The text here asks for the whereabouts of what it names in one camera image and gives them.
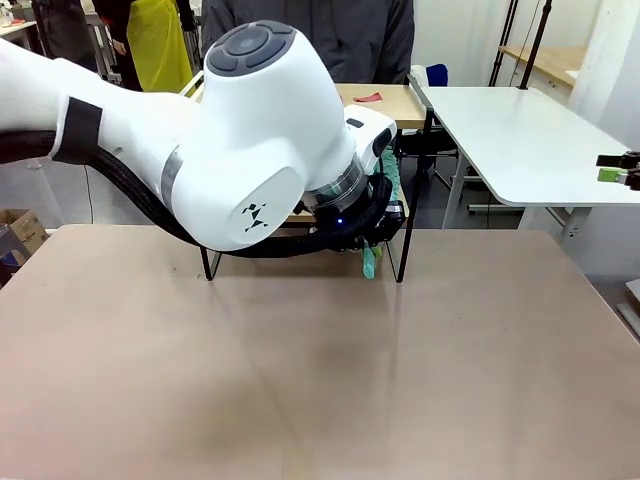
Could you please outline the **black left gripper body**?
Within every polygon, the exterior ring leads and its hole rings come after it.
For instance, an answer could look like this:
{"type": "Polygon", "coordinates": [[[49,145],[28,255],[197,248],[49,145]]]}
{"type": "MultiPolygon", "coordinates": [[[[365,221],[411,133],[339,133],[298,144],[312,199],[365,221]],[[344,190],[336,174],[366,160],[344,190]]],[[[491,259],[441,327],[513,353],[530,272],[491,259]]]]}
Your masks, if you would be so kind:
{"type": "Polygon", "coordinates": [[[391,200],[383,217],[369,231],[369,245],[391,241],[405,223],[405,205],[401,200],[391,200]]]}

